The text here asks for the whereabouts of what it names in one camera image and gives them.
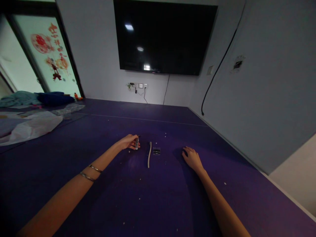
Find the wire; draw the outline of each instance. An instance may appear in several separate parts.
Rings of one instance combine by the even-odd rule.
[[[145,95],[146,95],[146,87],[144,88],[144,100],[146,100]]]
[[[168,76],[168,82],[167,82],[167,87],[166,87],[165,97],[166,97],[166,94],[167,94],[167,89],[168,89],[168,84],[169,84],[169,78],[170,78],[170,74],[169,74],[169,76]]]
[[[228,45],[228,48],[227,48],[227,50],[226,50],[226,52],[225,52],[225,54],[224,54],[224,56],[223,56],[223,58],[222,58],[220,64],[218,65],[218,67],[217,67],[217,69],[216,69],[216,71],[215,71],[215,73],[214,73],[214,76],[213,76],[213,78],[212,78],[212,80],[211,80],[211,83],[210,83],[210,85],[208,86],[207,91],[206,91],[206,93],[205,93],[205,96],[204,96],[204,99],[203,99],[203,102],[202,102],[202,105],[201,105],[202,116],[204,116],[204,113],[203,113],[203,104],[204,104],[206,95],[207,95],[207,93],[208,93],[208,90],[209,90],[210,87],[211,87],[211,84],[212,84],[212,82],[213,82],[213,80],[214,80],[214,77],[215,77],[215,75],[216,75],[218,69],[220,68],[220,66],[221,66],[221,64],[222,64],[222,62],[223,62],[223,60],[224,60],[224,58],[225,58],[225,56],[226,56],[226,54],[227,54],[227,52],[228,52],[228,50],[229,50],[229,48],[230,48],[231,43],[233,42],[233,39],[234,39],[235,34],[236,34],[236,32],[237,32],[237,29],[238,29],[238,27],[239,27],[239,23],[240,23],[240,21],[241,21],[241,18],[243,17],[244,10],[245,10],[245,6],[246,6],[246,1],[245,1],[245,4],[244,4],[244,7],[243,7],[243,11],[241,12],[241,16],[240,16],[240,18],[239,18],[239,21],[238,21],[236,30],[235,30],[235,32],[234,32],[234,34],[233,34],[233,37],[231,38],[231,41],[230,41],[230,43],[229,43],[229,45]]]

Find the dark floor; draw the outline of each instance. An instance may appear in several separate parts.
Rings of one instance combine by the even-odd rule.
[[[220,236],[202,184],[181,156],[185,145],[252,236],[315,236],[316,223],[188,108],[82,103],[51,133],[1,147],[1,211],[11,233],[113,143],[140,134],[141,149],[113,160],[56,236]],[[149,141],[161,155],[151,156],[148,169]]]

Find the flat-screen tv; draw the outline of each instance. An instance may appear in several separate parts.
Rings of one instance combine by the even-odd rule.
[[[199,75],[217,6],[114,0],[119,66]]]

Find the silver bracelet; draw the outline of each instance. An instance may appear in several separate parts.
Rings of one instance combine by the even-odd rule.
[[[90,180],[90,181],[92,181],[92,182],[95,181],[95,179],[90,178],[89,176],[87,176],[87,175],[86,175],[85,173],[83,173],[83,172],[80,172],[80,174],[81,174],[83,177],[85,177],[86,179],[88,179],[88,180]]]
[[[98,171],[99,173],[102,173],[101,170],[97,169],[96,167],[94,167],[93,165],[89,165],[90,168],[94,169],[95,171]]]

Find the hand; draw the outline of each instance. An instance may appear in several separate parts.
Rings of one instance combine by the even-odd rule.
[[[118,145],[122,150],[126,148],[135,150],[136,138],[138,138],[137,135],[128,134],[126,137],[123,137],[121,140],[118,141]]]
[[[184,147],[183,148],[188,156],[185,155],[184,151],[182,151],[182,156],[185,160],[185,162],[195,171],[198,172],[200,169],[204,169],[203,165],[201,163],[200,157],[198,156],[198,153],[192,149],[191,147]]]

